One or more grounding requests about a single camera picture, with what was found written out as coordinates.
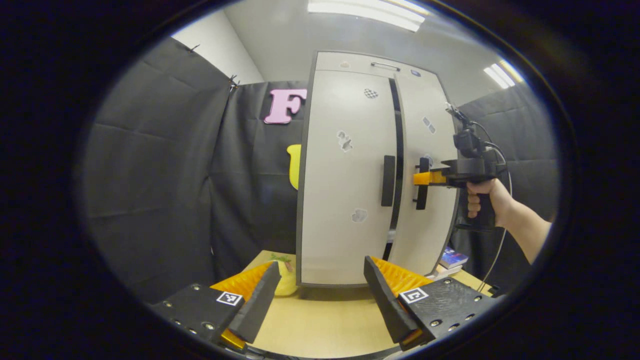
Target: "fluorescent light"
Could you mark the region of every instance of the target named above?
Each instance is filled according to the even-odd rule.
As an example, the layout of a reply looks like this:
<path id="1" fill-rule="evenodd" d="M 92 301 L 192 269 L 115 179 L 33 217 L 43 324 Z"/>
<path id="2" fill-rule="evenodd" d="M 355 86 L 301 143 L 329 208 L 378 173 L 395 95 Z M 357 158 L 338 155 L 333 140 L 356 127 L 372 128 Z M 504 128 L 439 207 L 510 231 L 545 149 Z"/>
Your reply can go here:
<path id="1" fill-rule="evenodd" d="M 388 3 L 392 3 L 392 4 L 396 4 L 398 6 L 401 6 L 403 8 L 407 8 L 415 13 L 419 13 L 422 14 L 424 16 L 429 15 L 429 12 L 425 9 L 423 9 L 422 7 L 420 7 L 419 5 L 416 5 L 414 3 L 410 3 L 409 1 L 405 1 L 405 0 L 384 0 Z"/>
<path id="2" fill-rule="evenodd" d="M 513 80 L 511 80 L 511 78 L 507 75 L 506 72 L 504 72 L 504 70 L 501 67 L 499 67 L 496 64 L 493 64 L 491 65 L 491 68 L 493 69 L 493 71 L 495 71 L 496 74 L 498 74 L 498 76 L 500 76 L 502 80 L 504 80 L 505 83 L 509 84 L 509 86 L 516 85 L 516 83 L 514 83 Z"/>
<path id="3" fill-rule="evenodd" d="M 508 88 L 508 87 L 509 87 L 509 85 L 508 85 L 507 83 L 505 83 L 505 82 L 504 82 L 504 80 L 502 80 L 502 79 L 500 78 L 500 76 L 498 76 L 498 74 L 496 74 L 496 73 L 495 73 L 495 71 L 493 71 L 493 69 L 491 69 L 490 67 L 486 68 L 486 69 L 484 70 L 484 72 L 485 72 L 487 75 L 491 76 L 491 78 L 492 78 L 496 83 L 498 83 L 498 85 L 500 85 L 500 87 L 501 87 L 501 88 L 506 89 L 506 88 Z"/>
<path id="4" fill-rule="evenodd" d="M 507 70 L 509 72 L 509 74 L 511 74 L 511 77 L 517 82 L 517 83 L 521 83 L 524 81 L 524 79 L 522 79 L 522 76 L 520 76 L 520 73 L 513 68 L 513 66 L 511 66 L 510 63 L 504 61 L 504 60 L 500 60 L 498 61 L 500 63 L 500 66 L 502 66 L 504 68 L 504 70 Z"/>
<path id="5" fill-rule="evenodd" d="M 424 22 L 423 16 L 380 0 L 309 0 L 308 11 L 367 17 L 413 32 Z"/>

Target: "ceiling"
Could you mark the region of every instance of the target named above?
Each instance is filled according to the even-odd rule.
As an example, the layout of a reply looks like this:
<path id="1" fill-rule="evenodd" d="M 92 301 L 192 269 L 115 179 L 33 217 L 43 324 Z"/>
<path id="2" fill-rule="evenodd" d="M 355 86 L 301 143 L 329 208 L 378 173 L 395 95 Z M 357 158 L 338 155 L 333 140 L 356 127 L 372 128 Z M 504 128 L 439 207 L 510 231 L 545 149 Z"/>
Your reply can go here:
<path id="1" fill-rule="evenodd" d="M 366 18 L 309 14 L 307 0 L 244 0 L 225 14 L 265 81 L 307 80 L 315 51 L 337 50 L 434 72 L 456 105 L 500 90 L 483 72 L 500 57 L 435 15 L 412 33 Z"/>

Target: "yellow object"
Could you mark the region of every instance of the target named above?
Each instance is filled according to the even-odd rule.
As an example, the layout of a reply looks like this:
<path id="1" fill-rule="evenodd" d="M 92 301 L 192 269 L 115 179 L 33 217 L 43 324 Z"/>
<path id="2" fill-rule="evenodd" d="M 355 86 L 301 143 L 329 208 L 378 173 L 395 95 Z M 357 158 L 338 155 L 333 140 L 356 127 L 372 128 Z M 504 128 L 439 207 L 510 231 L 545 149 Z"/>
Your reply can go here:
<path id="1" fill-rule="evenodd" d="M 222 341 L 227 344 L 231 348 L 236 348 L 238 350 L 242 350 L 244 348 L 244 344 L 246 344 L 245 340 L 238 338 L 231 330 L 225 329 L 222 332 Z"/>
<path id="2" fill-rule="evenodd" d="M 240 294 L 244 298 L 244 302 L 248 302 L 253 294 L 258 282 L 262 279 L 264 272 L 267 271 L 271 263 L 262 264 L 251 270 L 241 272 L 240 274 L 233 275 L 225 280 L 217 282 L 211 285 L 212 289 L 220 291 L 229 291 L 230 293 Z"/>
<path id="3" fill-rule="evenodd" d="M 407 336 L 405 339 L 403 339 L 402 340 L 402 344 L 403 345 L 408 345 L 413 340 L 416 340 L 417 338 L 419 338 L 421 335 L 422 335 L 422 330 L 417 329 L 416 331 L 413 331 L 411 334 L 409 334 L 409 336 Z"/>
<path id="4" fill-rule="evenodd" d="M 296 292 L 298 287 L 296 286 L 296 271 L 289 271 L 284 261 L 274 260 L 278 263 L 278 269 L 280 271 L 280 282 L 276 287 L 276 296 L 289 296 Z"/>
<path id="5" fill-rule="evenodd" d="M 411 272 L 405 268 L 401 268 L 395 264 L 389 263 L 388 261 L 384 261 L 382 259 L 374 258 L 371 256 L 374 264 L 380 269 L 382 276 L 385 277 L 385 281 L 391 292 L 394 293 L 395 297 L 398 297 L 398 294 L 419 288 L 422 285 L 431 284 L 433 280 L 429 280 L 424 276 L 418 275 L 415 272 Z"/>
<path id="6" fill-rule="evenodd" d="M 446 184 L 447 178 L 441 171 L 421 172 L 413 175 L 414 185 Z"/>
<path id="7" fill-rule="evenodd" d="M 302 145 L 290 145 L 287 148 L 287 152 L 291 155 L 291 162 L 289 163 L 289 182 L 297 190 L 298 178 L 300 176 L 300 149 Z"/>

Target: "drawer handle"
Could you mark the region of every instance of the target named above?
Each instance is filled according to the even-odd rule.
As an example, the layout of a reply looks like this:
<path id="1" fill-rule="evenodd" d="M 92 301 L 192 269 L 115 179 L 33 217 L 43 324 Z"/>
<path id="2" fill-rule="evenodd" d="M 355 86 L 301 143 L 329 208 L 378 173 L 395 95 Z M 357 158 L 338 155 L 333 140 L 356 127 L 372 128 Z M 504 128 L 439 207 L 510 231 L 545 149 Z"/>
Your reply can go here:
<path id="1" fill-rule="evenodd" d="M 396 157 L 385 155 L 382 173 L 382 206 L 393 206 L 394 184 L 396 182 Z"/>
<path id="2" fill-rule="evenodd" d="M 393 65 L 389 65 L 389 64 L 385 64 L 385 63 L 378 63 L 378 62 L 375 62 L 375 61 L 371 63 L 371 66 L 388 66 L 390 68 L 395 69 L 396 71 L 400 71 L 400 68 L 397 67 L 397 66 L 393 66 Z"/>
<path id="3" fill-rule="evenodd" d="M 431 170 L 429 166 L 429 158 L 420 158 L 420 165 L 416 166 L 419 172 L 428 172 Z M 427 208 L 427 193 L 429 187 L 426 185 L 418 185 L 418 199 L 416 199 L 416 210 L 424 210 Z"/>

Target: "black handle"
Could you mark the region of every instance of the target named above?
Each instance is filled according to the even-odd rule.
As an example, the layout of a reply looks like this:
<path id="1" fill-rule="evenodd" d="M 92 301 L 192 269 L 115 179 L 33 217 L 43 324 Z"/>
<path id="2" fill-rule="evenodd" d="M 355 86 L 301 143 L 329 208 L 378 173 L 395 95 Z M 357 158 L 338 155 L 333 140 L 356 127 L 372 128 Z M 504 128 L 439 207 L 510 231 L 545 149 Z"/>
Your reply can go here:
<path id="1" fill-rule="evenodd" d="M 469 230 L 469 231 L 477 231 L 480 233 L 490 233 L 495 228 L 495 212 L 493 211 L 493 206 L 491 205 L 491 198 L 489 198 L 489 194 L 479 193 L 477 194 L 480 198 L 480 211 L 475 218 L 468 217 L 468 190 L 465 189 L 465 199 L 463 204 L 465 205 L 464 214 L 465 221 L 459 224 L 456 224 L 458 229 Z"/>
<path id="2" fill-rule="evenodd" d="M 385 167 L 382 173 L 382 206 L 393 206 L 395 180 L 396 157 L 385 155 Z"/>
<path id="3" fill-rule="evenodd" d="M 428 172 L 431 169 L 429 158 L 420 158 L 420 165 L 417 166 L 419 172 Z M 416 199 L 416 210 L 424 210 L 427 208 L 427 194 L 429 186 L 418 185 L 418 198 Z"/>

